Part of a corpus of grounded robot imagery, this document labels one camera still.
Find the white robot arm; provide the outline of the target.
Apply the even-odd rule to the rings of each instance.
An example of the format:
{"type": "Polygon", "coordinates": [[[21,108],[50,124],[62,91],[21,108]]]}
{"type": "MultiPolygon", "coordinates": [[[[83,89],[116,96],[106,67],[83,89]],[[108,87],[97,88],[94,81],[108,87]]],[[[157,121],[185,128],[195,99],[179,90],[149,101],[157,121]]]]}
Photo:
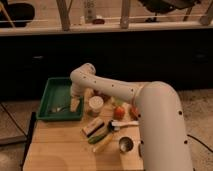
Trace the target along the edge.
{"type": "Polygon", "coordinates": [[[95,73],[91,63],[73,70],[71,96],[81,96],[86,88],[92,88],[138,109],[139,147],[145,171],[193,171],[182,105],[174,88],[162,81],[140,86],[95,73]]]}

